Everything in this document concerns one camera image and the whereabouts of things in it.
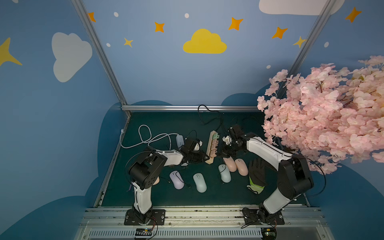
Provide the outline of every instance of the black mounting plate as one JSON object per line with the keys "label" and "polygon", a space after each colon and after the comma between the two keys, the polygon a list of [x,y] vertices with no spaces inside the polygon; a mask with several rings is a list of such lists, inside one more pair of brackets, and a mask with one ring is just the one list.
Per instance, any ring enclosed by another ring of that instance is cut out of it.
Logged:
{"label": "black mounting plate", "polygon": [[[156,224],[159,226],[164,225],[164,219],[166,216],[166,211],[165,209],[152,209],[152,217],[156,219]],[[129,209],[125,213],[125,219],[124,219],[124,225],[126,226],[133,226],[133,225],[140,225],[139,224],[140,220],[134,213],[133,209]],[[151,219],[148,223],[148,226],[153,225],[153,220]]]}
{"label": "black mounting plate", "polygon": [[281,211],[271,215],[270,217],[267,217],[260,223],[258,221],[259,217],[257,215],[258,209],[249,209],[249,208],[243,208],[242,212],[244,215],[244,221],[246,225],[263,225],[263,223],[270,223],[273,225],[276,221],[277,225],[284,225],[284,218],[283,215],[281,214]]}

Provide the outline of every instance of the computer mouse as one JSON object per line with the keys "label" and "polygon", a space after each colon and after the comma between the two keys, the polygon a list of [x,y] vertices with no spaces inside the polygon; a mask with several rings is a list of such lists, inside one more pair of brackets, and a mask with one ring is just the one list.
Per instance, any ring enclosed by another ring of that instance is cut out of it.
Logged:
{"label": "computer mouse", "polygon": [[197,191],[205,192],[207,190],[207,185],[205,184],[204,177],[201,173],[193,175],[193,180],[195,181]]}
{"label": "computer mouse", "polygon": [[221,175],[221,180],[223,182],[230,182],[231,181],[231,174],[229,172],[228,167],[225,164],[219,165],[218,171]]}
{"label": "computer mouse", "polygon": [[153,183],[153,185],[156,185],[156,184],[158,184],[159,182],[160,182],[160,178],[157,177],[157,179],[156,179],[156,181]]}
{"label": "computer mouse", "polygon": [[173,186],[175,186],[176,189],[182,189],[184,187],[184,181],[178,171],[171,172],[169,177],[172,180]]}
{"label": "computer mouse", "polygon": [[247,176],[248,175],[248,168],[247,165],[245,164],[243,159],[236,159],[235,160],[237,170],[239,170],[239,173],[241,176]]}
{"label": "computer mouse", "polygon": [[223,157],[223,160],[224,160],[225,164],[227,165],[230,172],[236,172],[236,169],[237,169],[236,163],[232,157],[229,157],[229,158]]}

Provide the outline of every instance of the white cable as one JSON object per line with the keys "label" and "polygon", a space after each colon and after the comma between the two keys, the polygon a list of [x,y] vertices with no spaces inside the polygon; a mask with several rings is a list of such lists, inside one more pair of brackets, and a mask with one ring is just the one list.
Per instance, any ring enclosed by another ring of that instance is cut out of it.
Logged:
{"label": "white cable", "polygon": [[[148,138],[147,140],[145,140],[145,141],[143,141],[143,138],[142,138],[141,133],[140,133],[140,129],[141,129],[141,127],[143,127],[143,126],[145,126],[145,127],[148,128],[148,130],[149,130],[149,135],[150,135],[149,138]],[[121,132],[121,134],[120,134],[120,138],[119,138],[120,146],[121,146],[122,148],[125,148],[125,149],[127,149],[127,148],[131,148],[131,147],[136,147],[136,146],[138,146],[138,145],[140,145],[140,144],[143,144],[143,143],[147,143],[148,146],[149,146],[149,144],[152,143],[152,142],[156,142],[156,141],[158,141],[158,140],[160,140],[160,139],[162,139],[162,138],[164,138],[164,137],[168,137],[168,138],[169,138],[169,150],[170,150],[170,149],[171,149],[171,145],[172,145],[172,142],[171,142],[171,139],[170,139],[170,135],[179,135],[178,133],[169,133],[169,134],[168,134],[168,133],[160,133],[160,134],[158,134],[157,136],[155,136],[154,138],[152,138],[152,132],[151,132],[151,129],[150,129],[147,125],[145,125],[145,124],[140,125],[140,127],[139,127],[139,129],[138,129],[138,132],[139,132],[139,136],[140,136],[140,140],[141,140],[141,142],[139,142],[138,144],[129,146],[129,147],[124,147],[124,146],[121,144],[121,136],[122,136],[122,134],[123,134],[123,132]]]}

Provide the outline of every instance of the yellow cloud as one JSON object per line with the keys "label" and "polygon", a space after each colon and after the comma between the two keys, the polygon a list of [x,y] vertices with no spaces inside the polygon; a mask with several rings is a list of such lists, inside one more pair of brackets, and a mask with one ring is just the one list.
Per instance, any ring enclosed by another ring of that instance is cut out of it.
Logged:
{"label": "yellow cloud", "polygon": [[207,29],[199,29],[193,35],[192,39],[186,42],[183,50],[187,53],[223,53],[227,45],[221,41],[216,33],[211,33]]}

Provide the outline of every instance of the work glove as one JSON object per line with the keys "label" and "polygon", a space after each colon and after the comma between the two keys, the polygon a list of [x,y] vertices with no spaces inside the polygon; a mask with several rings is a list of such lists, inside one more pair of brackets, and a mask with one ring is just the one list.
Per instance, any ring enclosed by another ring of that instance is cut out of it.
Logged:
{"label": "work glove", "polygon": [[249,185],[247,188],[256,194],[260,194],[266,185],[265,182],[265,161],[257,157],[249,162],[248,166]]}

